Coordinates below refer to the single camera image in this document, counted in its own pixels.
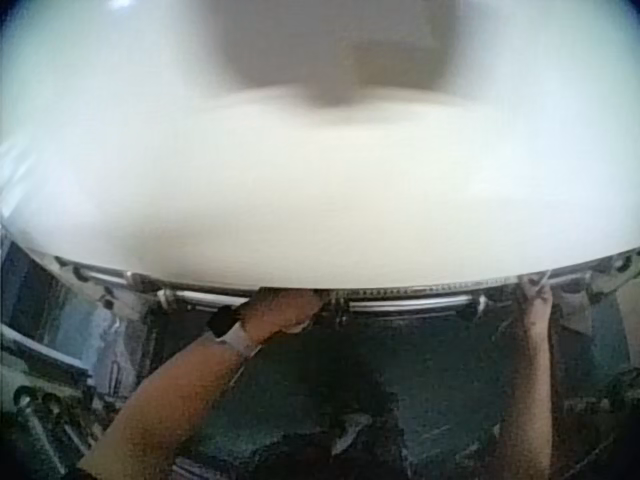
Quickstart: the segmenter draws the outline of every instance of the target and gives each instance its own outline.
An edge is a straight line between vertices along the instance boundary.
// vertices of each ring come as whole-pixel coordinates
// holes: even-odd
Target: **hand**
[[[278,332],[302,331],[323,303],[311,290],[260,289],[238,311],[249,338],[259,345]]]
[[[553,294],[548,285],[541,283],[540,275],[520,277],[520,286],[527,298],[524,316],[524,331],[528,340],[535,343],[548,342],[549,318],[553,306]]]

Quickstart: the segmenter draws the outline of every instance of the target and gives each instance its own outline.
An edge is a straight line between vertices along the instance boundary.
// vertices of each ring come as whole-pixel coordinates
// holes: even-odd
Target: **smartwatch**
[[[207,322],[213,336],[224,345],[228,345],[245,358],[251,358],[261,346],[254,344],[242,328],[240,314],[229,306],[220,307]]]

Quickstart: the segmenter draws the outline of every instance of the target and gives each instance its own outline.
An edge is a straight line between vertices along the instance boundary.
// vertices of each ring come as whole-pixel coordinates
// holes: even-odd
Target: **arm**
[[[512,403],[500,430],[496,478],[547,479],[551,469],[551,355],[548,287],[525,279],[528,302],[523,319]]]
[[[292,331],[321,307],[309,291],[259,292],[240,307],[255,344]],[[147,378],[79,467],[100,480],[167,477],[178,446],[202,424],[244,358],[205,334]]]

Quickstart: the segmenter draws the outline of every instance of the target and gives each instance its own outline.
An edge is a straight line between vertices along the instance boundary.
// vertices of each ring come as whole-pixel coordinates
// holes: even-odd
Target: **forearm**
[[[240,354],[204,335],[140,385],[80,466],[100,478],[157,478],[242,363]]]
[[[546,479],[552,448],[551,355],[547,338],[529,338],[517,359],[511,405],[498,445],[498,478]]]

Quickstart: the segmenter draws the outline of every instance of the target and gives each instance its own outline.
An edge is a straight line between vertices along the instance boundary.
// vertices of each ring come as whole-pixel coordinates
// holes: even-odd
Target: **white wristband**
[[[261,345],[256,345],[251,341],[240,322],[231,327],[231,330],[224,337],[219,338],[218,342],[229,345],[245,358],[253,357],[262,348]]]

